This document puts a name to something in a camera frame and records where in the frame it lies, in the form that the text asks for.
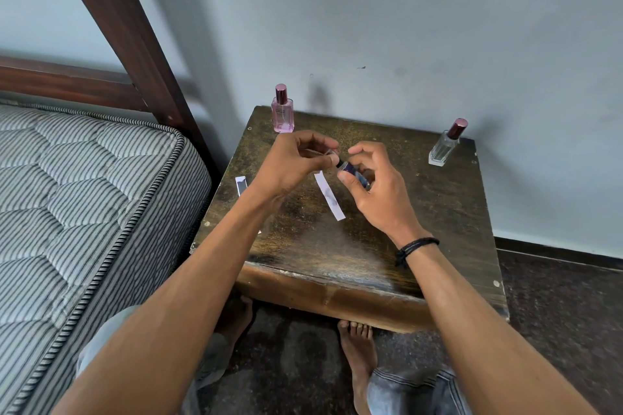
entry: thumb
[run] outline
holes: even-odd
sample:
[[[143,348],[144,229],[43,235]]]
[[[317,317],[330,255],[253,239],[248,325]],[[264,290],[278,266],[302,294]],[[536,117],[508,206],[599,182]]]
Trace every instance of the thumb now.
[[[338,179],[347,187],[347,189],[353,195],[354,201],[357,206],[359,206],[361,201],[365,200],[368,196],[368,193],[354,175],[349,174],[346,171],[339,171]]]
[[[339,161],[337,155],[323,155],[323,156],[315,156],[314,158],[309,158],[307,160],[307,164],[309,166],[310,171],[322,171],[324,169],[329,169],[331,167],[335,167]]]

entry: black wristband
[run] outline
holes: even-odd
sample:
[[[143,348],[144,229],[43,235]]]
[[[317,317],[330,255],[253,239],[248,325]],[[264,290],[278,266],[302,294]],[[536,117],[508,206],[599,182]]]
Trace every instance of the black wristband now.
[[[408,245],[401,247],[401,249],[396,251],[396,267],[406,267],[407,256],[417,250],[420,246],[425,246],[427,244],[439,245],[439,240],[437,238],[432,238],[432,236],[428,236],[426,238],[416,239]]]

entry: dark floor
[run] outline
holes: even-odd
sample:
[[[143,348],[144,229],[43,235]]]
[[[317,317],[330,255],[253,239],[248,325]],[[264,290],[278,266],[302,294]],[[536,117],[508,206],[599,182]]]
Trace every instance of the dark floor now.
[[[623,407],[623,272],[500,251],[511,324],[601,415]],[[199,393],[214,415],[354,414],[337,321],[255,303],[223,379]],[[447,363],[435,332],[377,330],[379,365]]]

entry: wooden stool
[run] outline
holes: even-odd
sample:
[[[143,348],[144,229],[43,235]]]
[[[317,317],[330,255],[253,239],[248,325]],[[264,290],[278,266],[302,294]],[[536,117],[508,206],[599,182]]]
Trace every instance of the wooden stool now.
[[[439,134],[309,113],[297,130],[339,141],[345,153],[361,140],[385,143],[407,184],[419,221],[439,238],[456,269],[503,317],[508,306],[473,140],[462,139],[443,167],[428,164]],[[276,133],[270,108],[256,107],[199,228],[199,243],[238,199],[235,177],[251,183]],[[394,332],[433,328],[411,271],[394,266],[393,243],[357,210],[336,171],[324,173],[346,219],[337,221],[312,175],[285,199],[256,238],[236,285],[258,299]]]

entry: foot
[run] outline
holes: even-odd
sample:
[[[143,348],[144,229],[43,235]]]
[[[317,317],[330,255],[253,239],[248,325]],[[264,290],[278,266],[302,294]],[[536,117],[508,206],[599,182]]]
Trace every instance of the foot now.
[[[239,299],[228,301],[225,304],[214,328],[214,333],[222,334],[229,343],[231,350],[234,351],[236,341],[252,319],[253,301],[241,295]]]
[[[368,383],[379,363],[372,340],[372,327],[340,320],[338,330],[342,349],[353,372],[354,409],[359,415],[370,415]]]

